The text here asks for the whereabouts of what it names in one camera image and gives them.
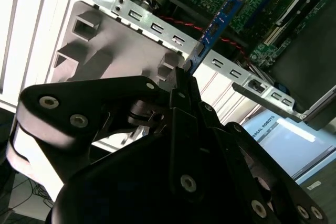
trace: black plastic part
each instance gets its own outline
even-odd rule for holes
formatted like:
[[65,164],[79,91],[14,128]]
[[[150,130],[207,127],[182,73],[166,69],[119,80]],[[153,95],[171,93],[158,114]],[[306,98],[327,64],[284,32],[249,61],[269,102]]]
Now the black plastic part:
[[[51,223],[327,223],[298,214],[297,204],[310,209],[314,202],[247,132],[237,134],[238,124],[221,125],[195,78],[176,68],[168,80],[170,93],[146,77],[44,84],[22,93],[18,124],[65,183]],[[59,106],[40,106],[44,95]],[[74,128],[69,113],[85,115],[88,125]],[[138,125],[147,125],[147,136],[89,164],[91,141]],[[275,212],[254,175],[271,185]]]
[[300,186],[283,170],[279,164],[253,139],[248,132],[235,122],[227,123],[224,130],[236,137],[237,144],[253,159],[254,164],[250,168],[252,175],[262,178],[271,191],[272,207],[281,223],[301,223],[302,215],[297,206],[304,209],[316,207],[325,218],[323,220],[311,218],[303,223],[328,223],[325,213],[320,207],[303,191]]
[[312,127],[314,130],[319,131],[335,118],[335,111],[336,90],[334,94],[326,100],[325,103],[320,105],[318,109],[316,109],[309,116],[307,116],[304,122]]

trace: gray metal panel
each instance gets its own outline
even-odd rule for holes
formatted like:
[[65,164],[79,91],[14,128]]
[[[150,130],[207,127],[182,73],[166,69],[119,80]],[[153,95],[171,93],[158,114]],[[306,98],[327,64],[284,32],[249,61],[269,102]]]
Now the gray metal panel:
[[[83,40],[78,33],[74,33],[74,25],[79,18],[83,21],[83,17],[91,17],[93,14],[100,20],[97,34],[88,41]],[[177,62],[184,60],[172,50],[129,29],[84,2],[74,4],[62,45],[64,47],[56,52],[55,57],[64,56],[66,51],[67,59],[62,63],[56,61],[52,82],[68,78],[69,81],[79,81],[138,76],[143,71],[158,82],[158,66],[166,54],[166,57],[174,54]]]

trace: metal bolt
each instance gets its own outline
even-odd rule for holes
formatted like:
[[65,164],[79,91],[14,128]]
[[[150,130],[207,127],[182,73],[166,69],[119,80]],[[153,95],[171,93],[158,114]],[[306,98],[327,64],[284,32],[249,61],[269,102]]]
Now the metal bolt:
[[238,125],[236,125],[236,124],[233,125],[233,128],[235,128],[235,130],[238,131],[238,132],[242,132],[240,126],[238,126]]
[[257,215],[259,215],[261,218],[266,218],[267,212],[264,206],[257,200],[251,201],[251,206],[254,212],[256,212]]
[[205,104],[204,107],[209,110],[209,111],[212,111],[212,107],[209,105],[209,104]]
[[313,214],[315,215],[316,218],[318,218],[319,220],[323,220],[323,215],[321,214],[321,212],[316,208],[316,207],[310,207],[310,210],[313,212]]
[[59,106],[59,102],[54,97],[42,97],[39,100],[39,103],[43,108],[46,108],[46,109],[49,109],[49,110],[52,110],[52,109],[57,108]]
[[188,174],[181,176],[181,185],[189,193],[196,191],[196,181]]
[[84,128],[88,126],[89,120],[80,114],[75,114],[70,117],[70,123],[77,128]]
[[309,219],[309,214],[307,213],[307,211],[301,207],[300,205],[298,205],[298,210],[299,213],[305,218],[305,219]]
[[149,82],[148,82],[148,83],[146,83],[146,86],[147,86],[147,87],[149,87],[150,89],[154,89],[154,88],[155,88],[155,87],[154,87],[154,85],[153,85],[153,84],[151,84],[151,83],[149,83]]

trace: rectangular cutout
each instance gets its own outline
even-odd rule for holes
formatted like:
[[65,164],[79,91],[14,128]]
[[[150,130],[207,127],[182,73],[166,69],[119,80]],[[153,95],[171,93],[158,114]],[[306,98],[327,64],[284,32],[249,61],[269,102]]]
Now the rectangular cutout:
[[278,100],[278,101],[280,101],[280,99],[281,99],[281,95],[279,95],[278,93],[275,93],[275,92],[272,94],[272,97],[274,99]]
[[221,61],[219,61],[219,60],[217,60],[217,59],[213,59],[213,60],[211,61],[211,63],[212,63],[213,65],[215,65],[216,67],[218,67],[218,68],[221,68],[221,67],[224,65]]
[[248,83],[248,86],[258,93],[263,93],[266,89],[266,86],[257,80],[252,80]]
[[185,43],[185,40],[180,38],[179,36],[177,35],[174,35],[173,37],[173,41],[177,44],[179,44],[180,46],[183,46],[183,43]]
[[134,10],[130,10],[130,12],[128,13],[128,16],[134,18],[134,19],[137,20],[137,21],[140,21],[141,18],[142,18],[142,15],[139,14],[139,13],[137,13],[137,12],[134,11]]
[[292,104],[292,102],[287,100],[287,99],[283,99],[282,103],[287,105],[287,106],[290,106]]
[[162,32],[163,32],[163,30],[164,30],[163,27],[159,26],[159,25],[156,24],[156,23],[152,23],[151,28],[152,28],[154,31],[156,31],[157,33],[159,33],[159,34],[162,34]]
[[236,78],[239,78],[242,74],[241,73],[239,73],[238,71],[236,71],[236,70],[231,70],[231,72],[230,72],[230,74],[232,75],[232,76],[234,76],[234,77],[236,77]]

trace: cable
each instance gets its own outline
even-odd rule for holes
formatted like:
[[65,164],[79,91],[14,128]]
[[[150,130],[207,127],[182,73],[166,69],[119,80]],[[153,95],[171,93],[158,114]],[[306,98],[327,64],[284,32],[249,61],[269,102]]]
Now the cable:
[[36,196],[39,196],[43,199],[43,203],[49,207],[52,208],[54,206],[54,202],[52,201],[51,197],[49,196],[47,190],[40,184],[35,183],[33,194]]
[[[29,180],[29,178],[26,179],[25,181],[21,182],[20,184],[16,185],[15,187],[13,187],[13,188],[12,188],[12,191],[13,191],[16,187],[22,185],[22,184],[23,184],[24,182],[26,182],[27,180]],[[2,197],[0,198],[0,200],[2,200],[7,194],[11,193],[12,191],[10,191],[10,192],[6,193],[4,196],[2,196]]]
[[31,191],[30,196],[29,196],[27,199],[25,199],[24,201],[22,201],[20,204],[16,205],[15,207],[12,207],[12,208],[7,209],[7,210],[4,211],[2,214],[0,214],[0,216],[4,215],[5,213],[7,213],[7,212],[13,210],[14,208],[16,208],[16,207],[18,207],[18,206],[21,206],[23,203],[27,202],[27,201],[32,197],[32,195],[33,195],[33,185],[32,185],[32,183],[31,183],[30,179],[28,179],[28,181],[29,181],[30,186],[31,186],[31,188],[32,188],[32,189],[31,189],[32,191]]
[[[199,26],[196,26],[195,24],[193,23],[187,23],[187,22],[183,22],[183,21],[180,21],[180,20],[176,20],[174,18],[170,18],[170,17],[165,17],[165,16],[160,16],[159,18],[161,19],[164,19],[164,20],[169,20],[175,24],[181,24],[181,25],[184,25],[184,26],[190,26],[190,27],[193,27],[199,31],[204,31],[204,29],[202,27],[199,27]],[[245,57],[245,51],[243,49],[243,47],[241,45],[239,45],[237,42],[234,42],[230,39],[226,39],[226,38],[220,38],[221,41],[225,42],[225,43],[229,43],[233,46],[235,46],[242,55],[244,55],[244,59],[249,61],[249,59],[247,57]]]

